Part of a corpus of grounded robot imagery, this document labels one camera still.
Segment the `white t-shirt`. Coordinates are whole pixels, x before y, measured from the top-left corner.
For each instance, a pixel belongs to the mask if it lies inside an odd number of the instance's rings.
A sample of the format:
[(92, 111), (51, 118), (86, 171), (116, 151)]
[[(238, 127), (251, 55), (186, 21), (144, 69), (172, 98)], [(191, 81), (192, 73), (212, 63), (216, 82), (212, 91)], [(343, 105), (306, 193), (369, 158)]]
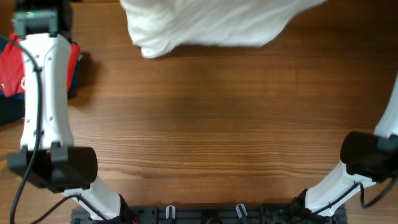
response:
[(179, 45), (262, 47), (290, 20), (324, 0), (120, 0), (144, 58)]

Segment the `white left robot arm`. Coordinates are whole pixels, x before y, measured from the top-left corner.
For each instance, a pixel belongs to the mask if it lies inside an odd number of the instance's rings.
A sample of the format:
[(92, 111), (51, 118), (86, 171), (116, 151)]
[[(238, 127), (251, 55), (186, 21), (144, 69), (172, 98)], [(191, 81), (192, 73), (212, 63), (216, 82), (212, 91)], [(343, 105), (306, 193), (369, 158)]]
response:
[(19, 0), (12, 23), (24, 66), (25, 122), (21, 149), (7, 155), (8, 168), (22, 185), (74, 199), (93, 222), (137, 223), (123, 197), (99, 178), (94, 149), (74, 145), (67, 88), (70, 2)]

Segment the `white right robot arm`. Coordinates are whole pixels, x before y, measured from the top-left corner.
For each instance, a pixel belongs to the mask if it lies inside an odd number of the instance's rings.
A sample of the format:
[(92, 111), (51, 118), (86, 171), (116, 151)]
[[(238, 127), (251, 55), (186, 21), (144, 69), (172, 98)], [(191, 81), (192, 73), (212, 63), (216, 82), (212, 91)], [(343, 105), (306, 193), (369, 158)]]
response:
[(372, 134), (350, 132), (336, 167), (317, 185), (294, 198), (290, 214), (300, 221), (332, 217), (354, 195), (362, 208), (381, 201), (397, 185), (397, 81)]

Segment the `black folded garment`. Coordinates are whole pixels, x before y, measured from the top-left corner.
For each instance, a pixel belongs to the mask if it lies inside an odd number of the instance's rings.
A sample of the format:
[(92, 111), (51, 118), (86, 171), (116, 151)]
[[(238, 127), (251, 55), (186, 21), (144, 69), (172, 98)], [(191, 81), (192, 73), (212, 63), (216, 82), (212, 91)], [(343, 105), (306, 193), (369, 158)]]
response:
[(22, 119), (25, 116), (25, 97), (23, 93), (5, 96), (1, 93), (0, 125)]

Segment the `red folded t-shirt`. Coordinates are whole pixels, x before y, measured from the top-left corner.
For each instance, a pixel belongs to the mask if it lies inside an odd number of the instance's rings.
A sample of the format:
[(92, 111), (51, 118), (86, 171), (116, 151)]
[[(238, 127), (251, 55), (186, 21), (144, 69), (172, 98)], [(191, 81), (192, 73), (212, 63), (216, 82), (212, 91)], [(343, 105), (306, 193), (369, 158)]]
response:
[(1, 94), (13, 97), (24, 92), (34, 92), (29, 82), (34, 78), (30, 74), (32, 61), (12, 41), (20, 43), (42, 69), (43, 94), (45, 97), (67, 97), (67, 91), (76, 77), (76, 67), (80, 58), (81, 47), (63, 37), (50, 38), (47, 34), (28, 35), (26, 40), (11, 33), (8, 38), (1, 38)]

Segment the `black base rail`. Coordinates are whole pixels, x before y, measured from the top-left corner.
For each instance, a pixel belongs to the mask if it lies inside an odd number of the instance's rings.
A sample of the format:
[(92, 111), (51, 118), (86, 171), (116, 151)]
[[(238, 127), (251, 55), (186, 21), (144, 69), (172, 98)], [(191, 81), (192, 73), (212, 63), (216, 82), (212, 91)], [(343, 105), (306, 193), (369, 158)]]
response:
[(217, 223), (225, 224), (272, 224), (272, 223), (332, 223), (347, 224), (346, 209), (342, 205), (331, 217), (315, 215), (306, 220), (291, 217), (284, 204), (270, 204), (261, 207), (246, 207), (243, 204), (234, 207), (187, 207), (164, 208), (141, 206), (131, 207), (130, 210), (142, 224), (206, 224), (211, 217), (217, 218)]

